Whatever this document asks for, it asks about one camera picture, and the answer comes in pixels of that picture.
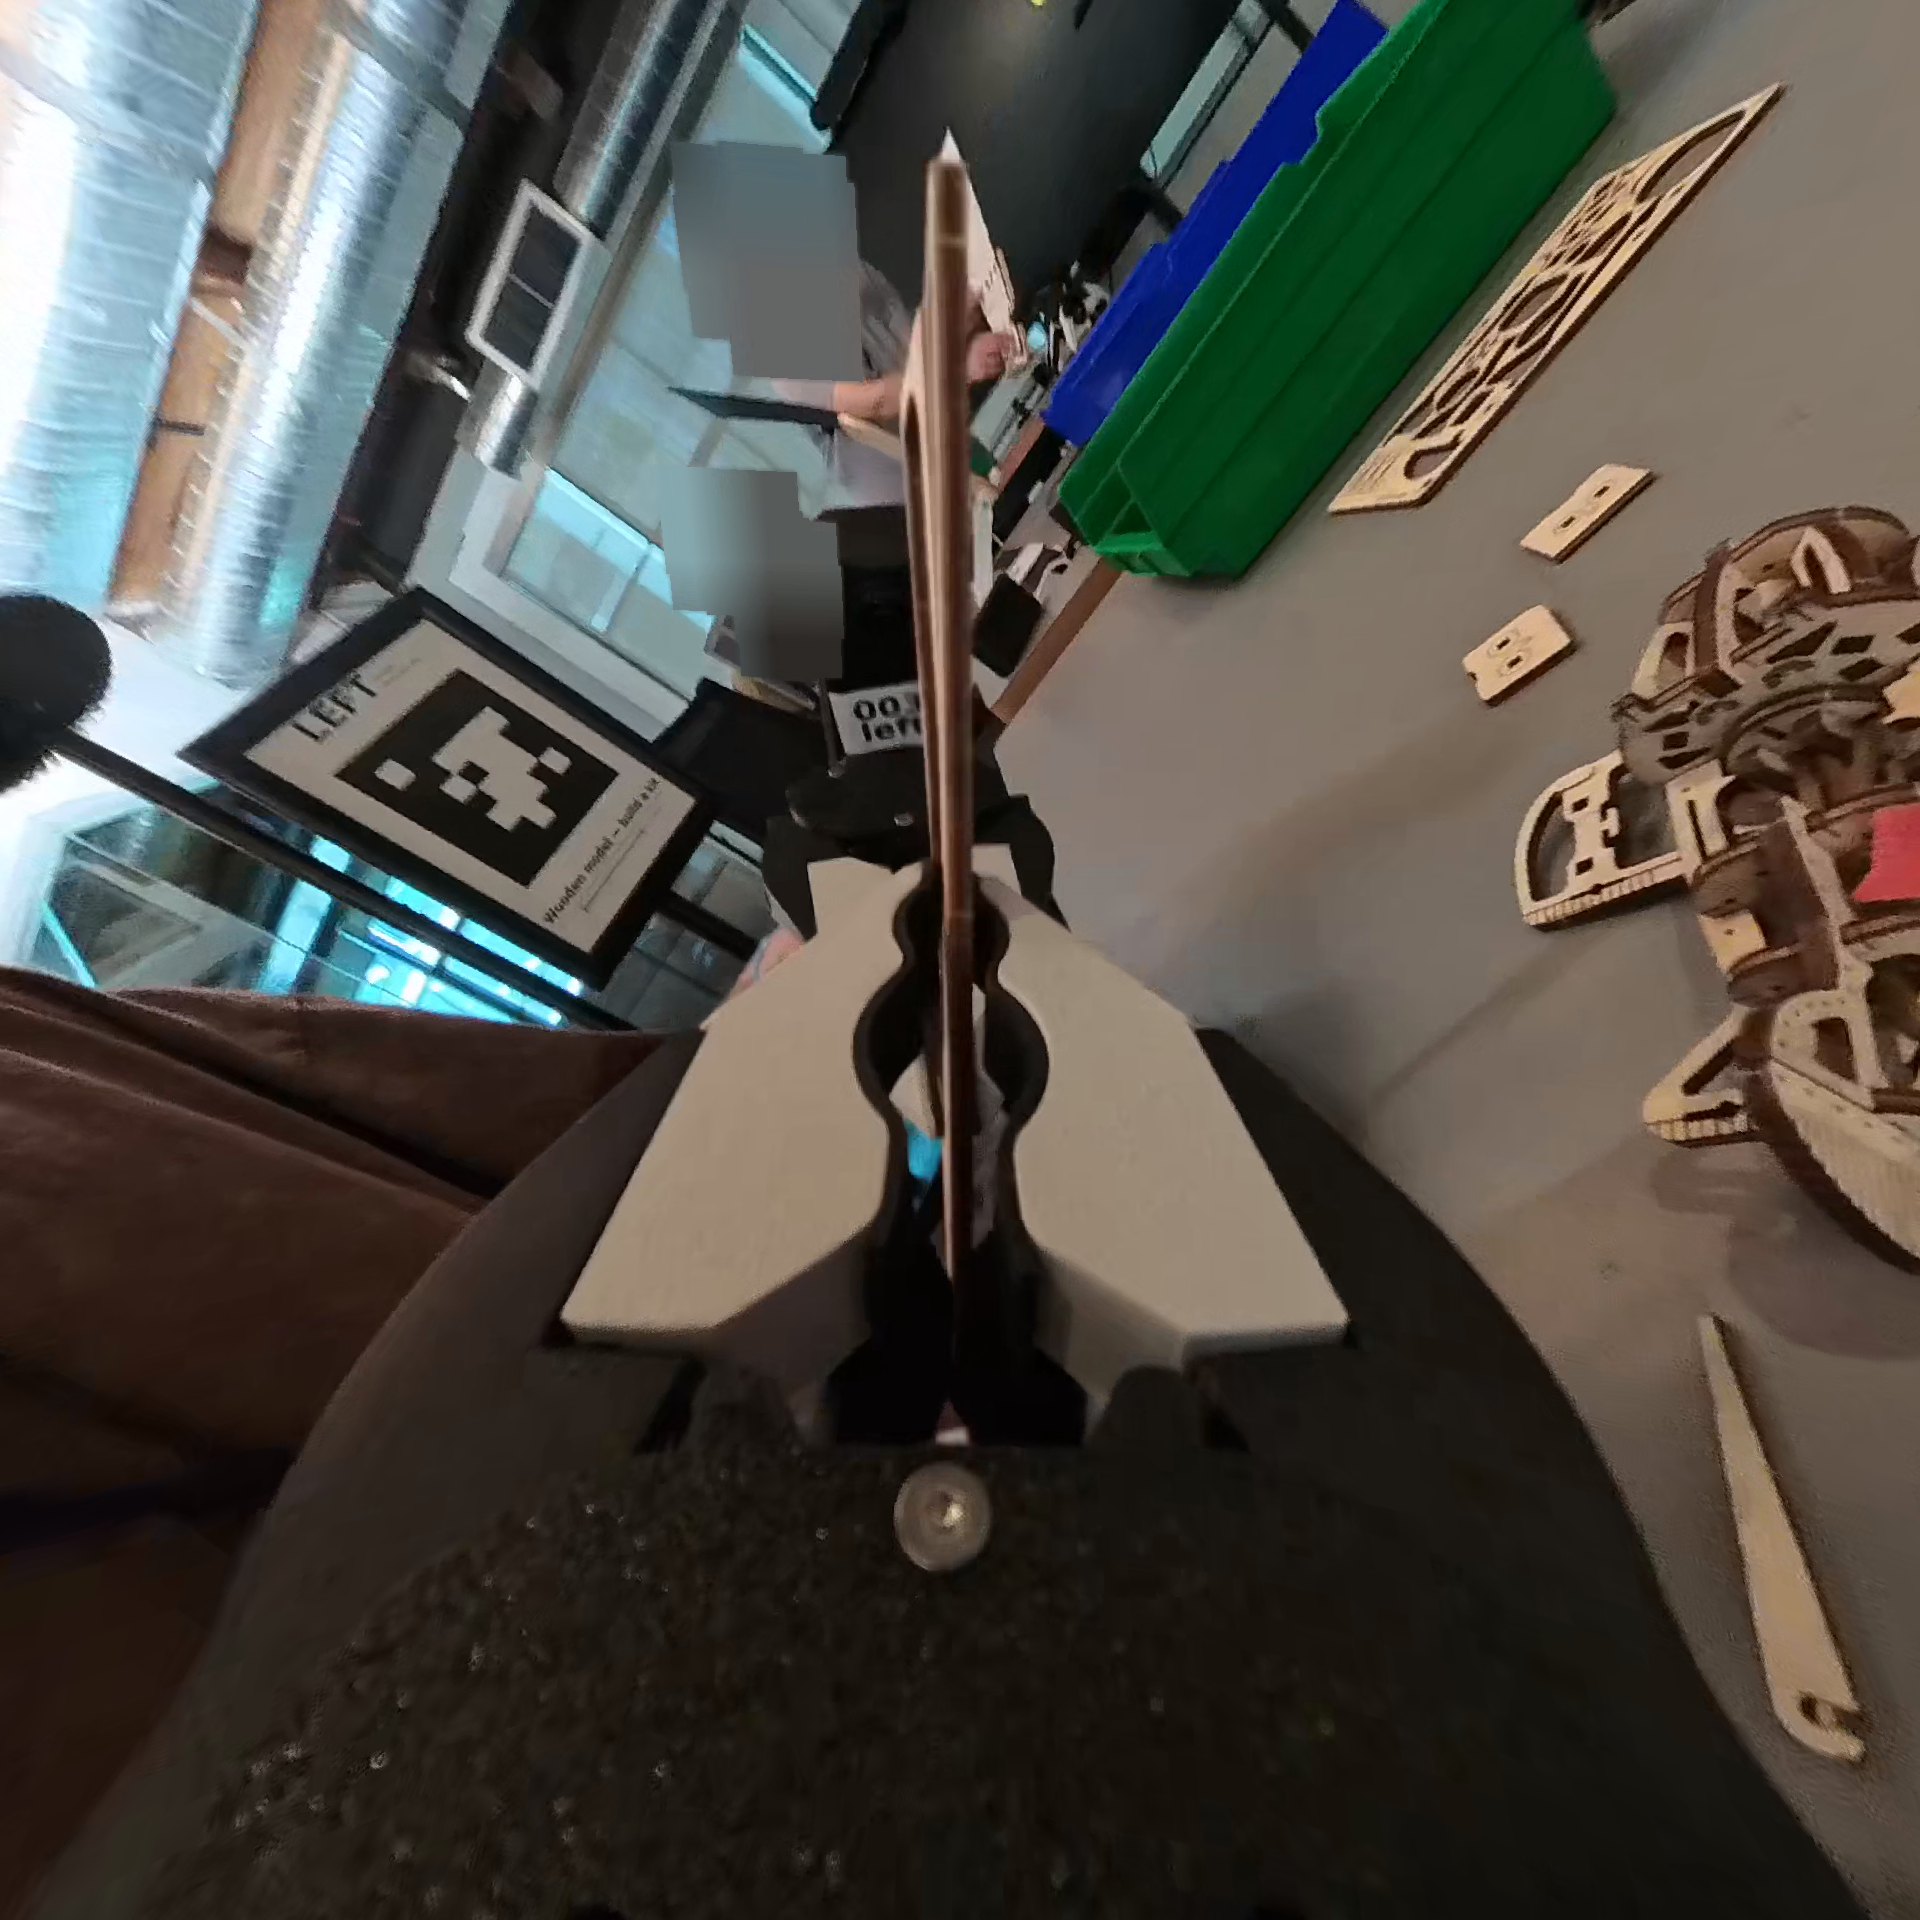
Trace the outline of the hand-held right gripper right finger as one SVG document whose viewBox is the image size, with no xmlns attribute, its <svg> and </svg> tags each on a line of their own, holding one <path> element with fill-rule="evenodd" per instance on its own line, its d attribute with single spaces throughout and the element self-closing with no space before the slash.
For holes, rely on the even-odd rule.
<svg viewBox="0 0 1920 1920">
<path fill-rule="evenodd" d="M 1003 879 L 975 927 L 1039 1352 L 1104 1407 L 1140 1368 L 1338 1343 L 1348 1309 L 1192 1023 Z"/>
</svg>

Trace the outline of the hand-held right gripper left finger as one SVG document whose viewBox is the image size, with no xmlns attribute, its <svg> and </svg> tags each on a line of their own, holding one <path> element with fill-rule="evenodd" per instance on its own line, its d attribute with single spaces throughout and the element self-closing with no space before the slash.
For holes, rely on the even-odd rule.
<svg viewBox="0 0 1920 1920">
<path fill-rule="evenodd" d="M 830 856 L 807 878 L 813 936 L 699 1031 L 560 1324 L 821 1394 L 844 1438 L 927 1443 L 948 1292 L 907 1126 L 932 1132 L 915 951 L 931 872 Z"/>
</svg>

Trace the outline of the long forked wooden piece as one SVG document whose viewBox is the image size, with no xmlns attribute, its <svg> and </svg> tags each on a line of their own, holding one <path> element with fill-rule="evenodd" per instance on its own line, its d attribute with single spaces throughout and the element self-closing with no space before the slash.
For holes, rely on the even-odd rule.
<svg viewBox="0 0 1920 1920">
<path fill-rule="evenodd" d="M 974 732 L 968 507 L 968 174 L 936 155 L 924 179 L 924 284 L 902 368 L 900 438 L 916 604 L 927 866 L 939 894 L 936 1047 L 927 1064 L 943 1144 L 948 1382 L 967 1355 L 974 1221 Z"/>
</svg>

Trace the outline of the pointed hooked wooden piece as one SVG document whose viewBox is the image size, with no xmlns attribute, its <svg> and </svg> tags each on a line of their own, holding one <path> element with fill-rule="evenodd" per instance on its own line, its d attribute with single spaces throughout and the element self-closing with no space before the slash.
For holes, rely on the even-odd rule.
<svg viewBox="0 0 1920 1920">
<path fill-rule="evenodd" d="M 1719 1470 L 1773 1718 L 1808 1752 L 1866 1763 L 1860 1706 L 1719 1316 L 1696 1319 Z"/>
</svg>

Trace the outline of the grey desk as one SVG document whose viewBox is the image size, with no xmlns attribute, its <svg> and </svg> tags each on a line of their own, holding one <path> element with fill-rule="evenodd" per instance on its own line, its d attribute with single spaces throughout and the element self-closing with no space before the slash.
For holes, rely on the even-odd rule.
<svg viewBox="0 0 1920 1920">
<path fill-rule="evenodd" d="M 1664 595 L 1822 506 L 1915 525 L 1917 5 L 1631 5 L 1616 119 L 1238 580 L 1123 580 L 1008 728 L 1067 920 L 1231 1031 L 1472 1259 L 1620 1480 L 1722 1708 L 1874 1916 L 1915 1916 L 1915 1278 L 1756 1148 L 1642 1126 L 1722 1016 L 1680 901 L 1520 918 L 1524 807 L 1613 742 Z M 1328 503 L 1582 188 L 1788 93 L 1436 499 Z M 1564 565 L 1524 532 L 1655 482 Z M 1496 706 L 1462 656 L 1547 605 L 1575 651 Z M 1696 1319 L 1724 1324 L 1860 1706 L 1773 1718 Z"/>
</svg>

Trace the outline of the framed marker sign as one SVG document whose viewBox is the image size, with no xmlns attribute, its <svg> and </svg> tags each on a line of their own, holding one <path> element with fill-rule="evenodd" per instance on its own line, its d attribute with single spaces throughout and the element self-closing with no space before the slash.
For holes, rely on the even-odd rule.
<svg viewBox="0 0 1920 1920">
<path fill-rule="evenodd" d="M 717 822 L 693 774 L 423 587 L 179 757 L 591 990 Z"/>
</svg>

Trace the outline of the person's brown garment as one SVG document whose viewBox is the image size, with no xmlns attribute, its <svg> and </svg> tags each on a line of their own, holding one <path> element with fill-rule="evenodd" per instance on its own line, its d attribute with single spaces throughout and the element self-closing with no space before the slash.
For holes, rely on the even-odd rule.
<svg viewBox="0 0 1920 1920">
<path fill-rule="evenodd" d="M 5 967 L 5 1916 L 376 1330 L 661 1037 Z"/>
</svg>

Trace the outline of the white ceiling air vent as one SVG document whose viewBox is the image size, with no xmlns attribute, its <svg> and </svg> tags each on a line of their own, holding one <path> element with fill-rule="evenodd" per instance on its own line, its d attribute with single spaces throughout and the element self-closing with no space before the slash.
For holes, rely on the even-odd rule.
<svg viewBox="0 0 1920 1920">
<path fill-rule="evenodd" d="M 464 342 L 540 392 L 606 264 L 606 242 L 535 181 L 522 181 L 471 301 Z"/>
</svg>

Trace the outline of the blue plastic bin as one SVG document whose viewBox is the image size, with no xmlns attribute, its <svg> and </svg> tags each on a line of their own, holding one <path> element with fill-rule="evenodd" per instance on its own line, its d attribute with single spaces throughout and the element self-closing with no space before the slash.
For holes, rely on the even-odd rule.
<svg viewBox="0 0 1920 1920">
<path fill-rule="evenodd" d="M 1042 416 L 1066 443 L 1092 440 L 1261 192 L 1276 179 L 1296 184 L 1322 110 L 1383 39 L 1386 24 L 1368 7 L 1333 5 L 1237 152 L 1214 168 L 1170 237 L 1140 255 L 1047 388 Z"/>
</svg>

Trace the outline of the small rectangular wooden piece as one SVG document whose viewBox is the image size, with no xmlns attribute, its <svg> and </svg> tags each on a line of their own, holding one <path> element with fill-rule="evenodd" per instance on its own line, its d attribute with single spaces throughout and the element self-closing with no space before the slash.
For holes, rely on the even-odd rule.
<svg viewBox="0 0 1920 1920">
<path fill-rule="evenodd" d="M 1652 468 L 1631 464 L 1594 468 L 1565 500 L 1524 532 L 1520 549 L 1536 560 L 1564 565 L 1655 480 Z"/>
<path fill-rule="evenodd" d="M 1496 706 L 1570 656 L 1576 637 L 1547 605 L 1524 608 L 1472 646 L 1461 664 L 1474 696 Z"/>
</svg>

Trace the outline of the wooden mechanical model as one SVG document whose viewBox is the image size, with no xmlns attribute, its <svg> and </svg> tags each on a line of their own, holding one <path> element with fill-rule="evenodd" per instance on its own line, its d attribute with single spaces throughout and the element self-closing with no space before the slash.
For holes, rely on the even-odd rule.
<svg viewBox="0 0 1920 1920">
<path fill-rule="evenodd" d="M 1838 506 L 1719 544 L 1661 604 L 1616 749 L 1526 810 L 1536 931 L 1682 894 L 1726 1012 L 1644 1098 L 1682 1148 L 1763 1144 L 1917 1262 L 1917 904 L 1859 908 L 1869 821 L 1917 799 L 1915 532 Z"/>
</svg>

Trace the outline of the green plastic bin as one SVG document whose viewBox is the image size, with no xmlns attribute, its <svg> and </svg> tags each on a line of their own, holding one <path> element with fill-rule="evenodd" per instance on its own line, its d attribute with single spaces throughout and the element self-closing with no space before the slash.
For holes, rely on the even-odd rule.
<svg viewBox="0 0 1920 1920">
<path fill-rule="evenodd" d="M 1235 580 L 1616 110 L 1575 2 L 1424 2 L 1328 98 L 1063 478 L 1123 572 Z"/>
</svg>

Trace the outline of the black fuzzy microphone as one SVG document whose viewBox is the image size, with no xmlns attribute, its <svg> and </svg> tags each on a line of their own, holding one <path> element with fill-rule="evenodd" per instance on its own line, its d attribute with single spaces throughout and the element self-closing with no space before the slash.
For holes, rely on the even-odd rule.
<svg viewBox="0 0 1920 1920">
<path fill-rule="evenodd" d="M 36 776 L 112 683 L 101 623 L 35 592 L 3 596 L 3 794 Z"/>
</svg>

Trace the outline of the laser-cut plywood sheet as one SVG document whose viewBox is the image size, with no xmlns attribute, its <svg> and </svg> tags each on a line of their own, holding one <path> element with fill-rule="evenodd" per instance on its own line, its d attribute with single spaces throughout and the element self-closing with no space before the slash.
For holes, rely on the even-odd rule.
<svg viewBox="0 0 1920 1920">
<path fill-rule="evenodd" d="M 1328 514 L 1407 511 L 1437 496 L 1786 93 L 1773 82 L 1589 184 Z"/>
</svg>

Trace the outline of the silver ventilation duct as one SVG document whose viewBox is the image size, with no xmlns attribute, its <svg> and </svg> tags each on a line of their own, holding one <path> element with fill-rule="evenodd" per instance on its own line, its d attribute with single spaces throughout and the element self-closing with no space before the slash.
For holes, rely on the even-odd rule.
<svg viewBox="0 0 1920 1920">
<path fill-rule="evenodd" d="M 496 39 L 494 5 L 323 5 L 188 491 L 167 640 L 244 688 L 280 661 L 394 357 Z"/>
<path fill-rule="evenodd" d="M 106 604 L 252 2 L 3 5 L 3 587 Z"/>
</svg>

